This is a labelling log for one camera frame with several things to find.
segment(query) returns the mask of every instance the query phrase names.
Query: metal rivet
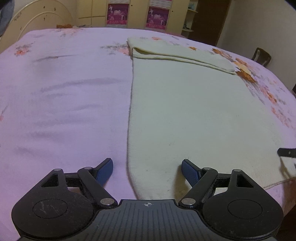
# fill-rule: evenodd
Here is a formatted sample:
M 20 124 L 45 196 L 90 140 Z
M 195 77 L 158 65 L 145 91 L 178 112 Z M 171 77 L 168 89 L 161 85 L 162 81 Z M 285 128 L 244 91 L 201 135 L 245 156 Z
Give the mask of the metal rivet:
M 102 203 L 103 205 L 109 206 L 115 203 L 115 200 L 112 198 L 103 198 L 101 199 L 100 203 Z
M 185 205 L 193 205 L 195 203 L 195 200 L 193 198 L 184 198 L 182 199 L 181 203 L 185 204 Z

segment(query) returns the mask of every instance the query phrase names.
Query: ribbed grip surface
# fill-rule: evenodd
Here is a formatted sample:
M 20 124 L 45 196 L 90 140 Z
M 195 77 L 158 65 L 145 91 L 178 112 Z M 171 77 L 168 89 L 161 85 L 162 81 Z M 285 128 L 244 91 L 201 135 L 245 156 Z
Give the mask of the ribbed grip surface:
M 123 200 L 117 208 L 100 211 L 85 230 L 64 240 L 229 241 L 208 229 L 195 211 L 181 209 L 173 200 Z

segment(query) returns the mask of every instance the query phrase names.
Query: pink bedsheet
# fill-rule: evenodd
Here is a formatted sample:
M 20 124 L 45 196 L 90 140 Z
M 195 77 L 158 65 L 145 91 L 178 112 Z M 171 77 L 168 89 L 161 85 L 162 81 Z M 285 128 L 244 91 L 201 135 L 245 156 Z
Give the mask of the pink bedsheet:
M 132 83 L 126 41 L 131 36 L 163 39 L 231 61 L 254 98 L 273 113 L 285 147 L 295 147 L 296 99 L 274 74 L 252 60 L 146 30 L 32 31 L 0 56 L 1 241 L 18 238 L 10 217 L 13 205 L 54 168 L 76 172 L 111 157 L 114 172 L 105 188 L 118 201 L 135 198 L 126 169 Z M 283 175 L 289 180 L 266 189 L 287 213 L 295 205 L 296 182 L 284 167 Z

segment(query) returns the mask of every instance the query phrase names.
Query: orange flower print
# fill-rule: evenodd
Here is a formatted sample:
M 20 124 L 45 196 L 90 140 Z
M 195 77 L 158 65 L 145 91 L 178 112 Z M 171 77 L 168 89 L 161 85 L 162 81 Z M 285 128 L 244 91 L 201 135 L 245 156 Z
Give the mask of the orange flower print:
M 119 48 L 118 52 L 123 53 L 125 55 L 130 55 L 130 51 L 128 48 Z
M 262 94 L 265 97 L 267 97 L 272 104 L 276 104 L 277 103 L 276 98 L 269 92 L 269 90 L 268 90 L 267 87 L 260 87 L 260 90 L 261 90 Z
M 15 52 L 15 56 L 20 56 L 20 55 L 24 55 L 30 51 L 30 47 L 32 46 L 32 44 L 25 44 L 23 46 L 19 46 L 16 48 L 16 52 Z
M 219 50 L 219 49 L 214 49 L 214 48 L 212 50 L 214 53 L 220 54 L 222 57 L 228 59 L 230 62 L 233 62 L 232 57 L 229 54 L 225 53 L 224 51 Z
M 245 72 L 242 69 L 239 69 L 239 71 L 236 71 L 236 74 L 247 82 L 250 82 L 252 84 L 257 83 L 257 81 L 254 80 L 254 78 L 250 74 L 248 74 L 247 72 Z
M 152 39 L 154 39 L 154 40 L 162 40 L 162 39 L 159 38 L 159 37 L 152 37 Z
M 56 33 L 61 33 L 60 37 L 66 37 L 68 36 L 73 36 L 76 33 L 78 33 L 79 31 L 82 31 L 82 28 L 77 28 L 75 26 L 70 27 L 70 25 L 68 26 L 67 24 L 64 27 L 69 27 L 69 28 L 56 28 L 54 29 L 54 32 Z
M 276 117 L 286 126 L 286 127 L 290 127 L 289 125 L 289 119 L 287 119 L 284 114 L 280 111 L 280 110 L 276 110 L 275 108 L 271 107 L 271 111 L 273 114 L 276 115 Z
M 237 62 L 239 62 L 240 64 L 242 64 L 242 65 L 248 67 L 248 64 L 247 64 L 246 62 L 242 61 L 241 59 L 239 59 L 239 58 L 235 58 L 235 60 L 236 60 Z
M 251 71 L 243 64 L 241 64 L 240 62 L 233 62 L 239 69 L 242 69 L 243 71 L 245 71 L 248 74 L 251 74 Z

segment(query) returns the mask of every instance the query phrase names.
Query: pink poster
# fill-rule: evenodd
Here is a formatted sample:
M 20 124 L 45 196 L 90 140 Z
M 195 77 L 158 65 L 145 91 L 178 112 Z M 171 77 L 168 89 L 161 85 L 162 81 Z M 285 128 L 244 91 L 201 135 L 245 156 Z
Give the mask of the pink poster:
M 149 7 L 146 28 L 165 30 L 168 21 L 169 9 Z
M 127 25 L 128 6 L 126 3 L 108 4 L 107 24 Z

